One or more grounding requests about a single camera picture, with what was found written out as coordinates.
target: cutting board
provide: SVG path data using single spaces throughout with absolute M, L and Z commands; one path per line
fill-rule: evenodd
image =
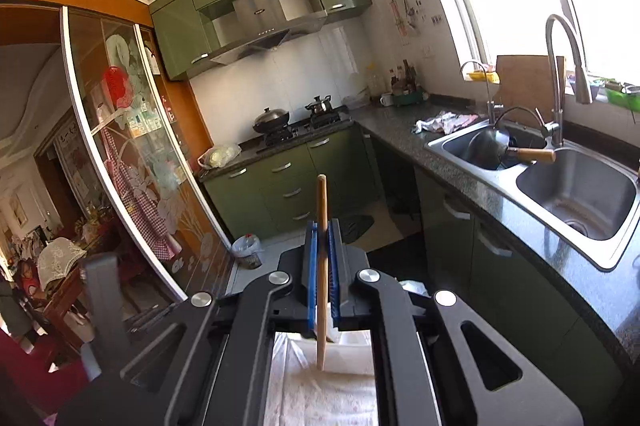
M 556 56 L 558 75 L 561 79 L 561 92 L 564 92 L 566 60 Z M 504 104 L 505 108 L 524 106 L 533 111 L 538 108 L 545 122 L 553 120 L 554 87 L 547 56 L 498 56 L 495 71 L 500 77 L 500 88 L 494 101 Z M 505 119 L 520 122 L 527 126 L 537 126 L 537 122 L 523 110 L 514 110 L 504 116 Z

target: wooden handle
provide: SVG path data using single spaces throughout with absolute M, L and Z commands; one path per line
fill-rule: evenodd
M 537 148 L 507 148 L 507 153 L 515 155 L 521 161 L 555 162 L 555 150 L 540 150 Z
M 329 257 L 326 176 L 318 175 L 318 281 L 316 287 L 316 306 L 318 308 L 318 351 L 316 366 L 324 370 L 326 351 L 326 303 L 329 299 Z

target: cabinet handle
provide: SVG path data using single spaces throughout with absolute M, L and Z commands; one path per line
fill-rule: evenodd
M 298 220 L 302 220 L 305 219 L 307 216 L 309 216 L 311 214 L 311 211 L 307 211 L 304 215 L 299 215 L 299 216 L 294 216 L 293 218 L 291 218 L 292 220 L 298 221 Z
M 300 193 L 302 193 L 302 187 L 299 187 L 298 189 L 296 189 L 295 191 L 292 191 L 290 193 L 285 193 L 282 198 L 283 199 L 290 199 L 291 197 L 295 197 L 296 195 L 299 195 Z
M 201 56 L 196 57 L 195 59 L 191 59 L 191 64 L 195 64 L 196 61 L 199 61 L 201 59 L 204 59 L 205 57 L 209 56 L 209 54 L 202 54 Z
M 492 244 L 489 237 L 486 236 L 486 234 L 481 229 L 478 229 L 478 241 L 496 256 L 504 256 L 506 258 L 510 258 L 513 254 L 513 252 L 511 252 L 509 249 L 503 249 L 502 247 L 498 247 L 497 245 Z
M 246 168 L 242 168 L 240 171 L 238 171 L 238 173 L 233 173 L 233 174 L 229 175 L 229 178 L 230 179 L 234 179 L 236 177 L 239 177 L 243 173 L 246 173 Z
M 291 167 L 291 163 L 287 162 L 285 165 L 280 166 L 279 168 L 273 168 L 273 170 L 271 170 L 271 173 L 280 173 L 280 171 L 284 171 L 287 168 Z
M 321 140 L 320 142 L 316 142 L 315 144 L 311 144 L 311 145 L 309 145 L 309 147 L 310 148 L 319 148 L 320 146 L 324 146 L 328 142 L 329 142 L 329 137 L 327 137 L 326 139 Z
M 453 218 L 458 220 L 471 220 L 471 213 L 465 213 L 464 211 L 456 211 L 453 207 L 449 205 L 447 199 L 442 199 L 442 206 L 445 208 L 446 212 L 449 213 Z

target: white mug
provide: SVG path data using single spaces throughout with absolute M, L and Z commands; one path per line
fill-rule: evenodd
M 380 96 L 380 104 L 382 106 L 391 106 L 394 103 L 394 95 L 392 93 L 383 93 Z

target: double sink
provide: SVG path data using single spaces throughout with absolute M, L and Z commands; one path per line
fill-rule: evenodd
M 519 147 L 553 147 L 537 130 L 502 125 Z M 597 268 L 612 270 L 640 218 L 638 174 L 569 141 L 556 148 L 553 163 L 506 159 L 498 170 L 485 170 L 462 157 L 470 140 L 487 126 L 484 121 L 426 146 L 519 205 Z

